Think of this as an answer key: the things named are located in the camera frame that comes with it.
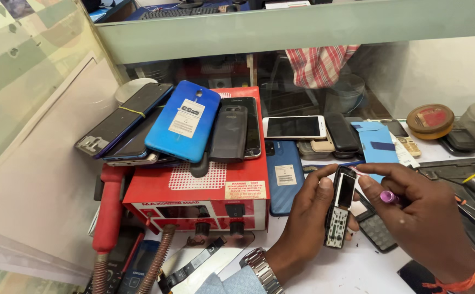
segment white smartphone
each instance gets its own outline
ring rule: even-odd
[[[324,116],[285,116],[263,118],[265,138],[323,139],[326,138]]]

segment hand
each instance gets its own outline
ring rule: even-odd
[[[461,221],[455,193],[449,185],[433,182],[396,163],[360,164],[367,174],[385,176],[381,184],[369,176],[359,179],[364,194],[397,244],[444,284],[469,278],[475,272],[475,251]],[[384,203],[384,190],[405,196],[403,210]],[[475,293],[475,287],[468,293]]]
[[[303,271],[306,263],[314,259],[323,247],[326,212],[333,198],[333,183],[327,176],[336,170],[337,164],[330,164],[306,177],[303,187],[295,195],[281,237],[266,253],[267,262],[280,284]],[[359,230],[353,215],[350,215],[348,227]],[[351,240],[351,235],[346,233],[346,238]]]

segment red handle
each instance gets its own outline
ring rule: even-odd
[[[94,240],[92,241],[92,248],[98,254],[109,253],[118,241],[122,212],[121,201],[119,201],[120,191],[120,182],[105,182],[96,230],[94,231]]]

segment coiled hose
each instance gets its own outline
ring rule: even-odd
[[[108,253],[96,256],[92,273],[92,294],[104,294],[107,292],[107,264]]]
[[[152,261],[152,264],[150,264],[149,270],[146,272],[145,278],[143,278],[136,294],[149,294],[149,291],[152,289],[152,285],[156,280],[157,273],[163,265],[163,261],[165,261],[165,256],[167,255],[168,248],[172,243],[175,231],[176,226],[174,224],[166,224],[163,227],[160,246],[157,248],[154,260]]]

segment power switch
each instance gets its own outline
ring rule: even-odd
[[[229,217],[240,218],[245,215],[244,204],[225,204],[225,208]]]

